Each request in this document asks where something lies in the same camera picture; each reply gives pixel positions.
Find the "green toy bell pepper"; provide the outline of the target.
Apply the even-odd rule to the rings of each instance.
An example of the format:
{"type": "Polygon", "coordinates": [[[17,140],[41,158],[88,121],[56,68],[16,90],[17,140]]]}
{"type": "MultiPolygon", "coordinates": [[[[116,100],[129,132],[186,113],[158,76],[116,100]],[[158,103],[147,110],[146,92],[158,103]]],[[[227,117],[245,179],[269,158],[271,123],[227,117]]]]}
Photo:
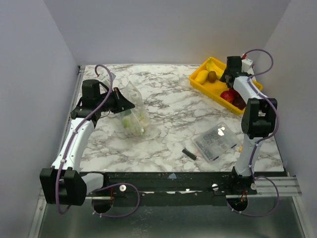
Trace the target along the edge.
{"type": "Polygon", "coordinates": [[[124,111],[123,112],[123,116],[125,117],[125,116],[128,116],[128,115],[130,115],[132,112],[131,112],[131,110],[126,110],[126,111],[124,111]]]}

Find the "clear zip top bag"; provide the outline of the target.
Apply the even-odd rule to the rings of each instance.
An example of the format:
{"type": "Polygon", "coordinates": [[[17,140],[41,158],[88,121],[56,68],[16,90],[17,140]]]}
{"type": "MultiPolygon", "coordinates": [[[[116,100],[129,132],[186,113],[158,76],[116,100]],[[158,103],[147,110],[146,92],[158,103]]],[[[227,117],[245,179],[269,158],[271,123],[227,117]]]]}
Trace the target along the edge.
{"type": "Polygon", "coordinates": [[[123,96],[135,105],[135,108],[131,109],[132,113],[145,113],[147,115],[142,95],[131,81],[124,87],[123,96]]]}

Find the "yellow toy banana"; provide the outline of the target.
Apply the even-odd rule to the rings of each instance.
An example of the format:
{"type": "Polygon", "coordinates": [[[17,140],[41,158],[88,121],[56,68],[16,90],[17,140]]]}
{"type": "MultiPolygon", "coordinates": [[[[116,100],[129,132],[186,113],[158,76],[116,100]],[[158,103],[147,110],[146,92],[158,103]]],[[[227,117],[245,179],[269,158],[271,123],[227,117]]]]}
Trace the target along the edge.
{"type": "Polygon", "coordinates": [[[210,57],[207,59],[206,70],[214,71],[218,79],[222,77],[225,69],[226,69],[226,64],[222,63],[216,58],[210,57]]]}

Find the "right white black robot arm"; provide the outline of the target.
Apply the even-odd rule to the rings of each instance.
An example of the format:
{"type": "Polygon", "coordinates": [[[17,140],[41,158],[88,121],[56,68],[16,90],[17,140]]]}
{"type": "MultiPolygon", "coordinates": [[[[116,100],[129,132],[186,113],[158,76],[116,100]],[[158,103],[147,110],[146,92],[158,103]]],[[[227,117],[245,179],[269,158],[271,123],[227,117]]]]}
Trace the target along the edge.
{"type": "Polygon", "coordinates": [[[220,78],[246,103],[241,121],[244,133],[242,151],[228,181],[228,189],[233,194],[241,193],[254,181],[253,170],[260,148],[277,129],[277,100],[262,94],[252,81],[253,76],[242,70],[242,65],[240,56],[227,57],[226,68],[220,78]]]}

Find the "white toy cauliflower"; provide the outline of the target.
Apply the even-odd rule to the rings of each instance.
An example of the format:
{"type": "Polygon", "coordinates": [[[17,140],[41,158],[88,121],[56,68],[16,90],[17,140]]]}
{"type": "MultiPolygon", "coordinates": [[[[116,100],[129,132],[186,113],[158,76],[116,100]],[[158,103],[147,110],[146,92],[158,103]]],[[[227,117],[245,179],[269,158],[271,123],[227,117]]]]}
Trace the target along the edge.
{"type": "Polygon", "coordinates": [[[142,136],[151,123],[145,113],[131,113],[125,117],[121,113],[120,117],[124,131],[128,135],[142,136]]]}

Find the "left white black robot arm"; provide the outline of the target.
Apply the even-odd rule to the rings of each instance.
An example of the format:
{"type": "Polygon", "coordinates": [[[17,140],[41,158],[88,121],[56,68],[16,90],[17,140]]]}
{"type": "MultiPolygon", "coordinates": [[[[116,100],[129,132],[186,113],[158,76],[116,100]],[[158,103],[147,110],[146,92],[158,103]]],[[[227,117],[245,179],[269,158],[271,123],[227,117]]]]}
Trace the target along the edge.
{"type": "Polygon", "coordinates": [[[99,173],[80,175],[84,149],[103,112],[121,113],[135,108],[117,87],[107,86],[97,79],[85,80],[82,97],[71,112],[70,129],[56,160],[49,169],[42,169],[40,182],[48,204],[83,204],[86,195],[96,192],[104,196],[110,184],[99,173]]]}

